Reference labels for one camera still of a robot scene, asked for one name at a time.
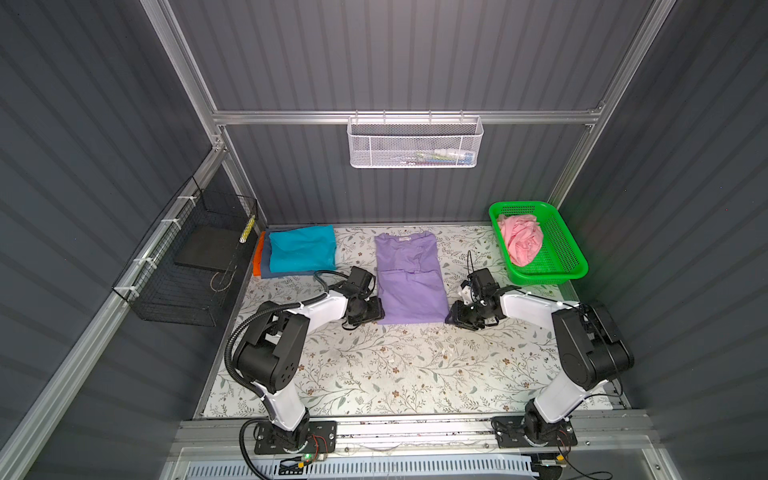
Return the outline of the green plastic basket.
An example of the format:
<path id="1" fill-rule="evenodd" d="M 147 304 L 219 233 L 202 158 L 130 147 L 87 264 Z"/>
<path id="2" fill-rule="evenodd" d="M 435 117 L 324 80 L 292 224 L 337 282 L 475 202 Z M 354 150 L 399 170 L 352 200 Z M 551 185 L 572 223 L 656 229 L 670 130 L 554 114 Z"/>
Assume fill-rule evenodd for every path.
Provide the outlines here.
<path id="1" fill-rule="evenodd" d="M 583 278 L 588 262 L 558 210 L 541 201 L 502 201 L 488 209 L 489 218 L 499 245 L 508 278 L 516 285 L 559 285 Z M 526 266 L 515 265 L 505 245 L 499 217 L 530 215 L 538 222 L 542 247 Z"/>

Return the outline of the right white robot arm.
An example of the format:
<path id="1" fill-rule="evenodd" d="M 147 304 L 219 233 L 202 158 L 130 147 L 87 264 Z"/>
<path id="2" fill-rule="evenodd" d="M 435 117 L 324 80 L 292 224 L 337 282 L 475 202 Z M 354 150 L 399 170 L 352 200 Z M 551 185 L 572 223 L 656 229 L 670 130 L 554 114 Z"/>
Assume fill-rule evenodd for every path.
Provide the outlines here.
<path id="1" fill-rule="evenodd" d="M 560 373 L 525 406 L 521 416 L 491 420 L 498 446 L 556 447 L 577 444 L 571 414 L 599 387 L 632 368 L 634 355 L 601 303 L 567 303 L 535 295 L 519 286 L 500 286 L 486 268 L 462 283 L 462 298 L 450 307 L 445 322 L 478 331 L 516 318 L 551 333 Z"/>

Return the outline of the purple t-shirt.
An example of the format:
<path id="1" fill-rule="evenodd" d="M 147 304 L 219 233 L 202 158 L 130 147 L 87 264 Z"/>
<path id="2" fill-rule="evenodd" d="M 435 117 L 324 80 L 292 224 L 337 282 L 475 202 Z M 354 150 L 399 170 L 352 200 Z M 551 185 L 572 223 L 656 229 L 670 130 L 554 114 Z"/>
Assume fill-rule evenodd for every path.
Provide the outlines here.
<path id="1" fill-rule="evenodd" d="M 377 291 L 388 325 L 442 323 L 449 313 L 436 236 L 375 237 Z"/>

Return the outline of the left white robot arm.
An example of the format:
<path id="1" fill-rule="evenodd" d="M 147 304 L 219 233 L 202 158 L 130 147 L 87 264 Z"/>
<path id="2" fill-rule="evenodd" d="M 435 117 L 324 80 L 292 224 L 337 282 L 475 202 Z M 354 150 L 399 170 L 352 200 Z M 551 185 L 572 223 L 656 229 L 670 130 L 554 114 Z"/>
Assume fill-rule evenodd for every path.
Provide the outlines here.
<path id="1" fill-rule="evenodd" d="M 310 414 L 294 384 L 308 334 L 336 321 L 354 330 L 385 316 L 373 273 L 360 267 L 347 274 L 319 270 L 313 279 L 322 288 L 319 295 L 263 303 L 232 331 L 224 351 L 230 378 L 262 402 L 273 444 L 288 452 L 300 451 L 310 438 Z"/>

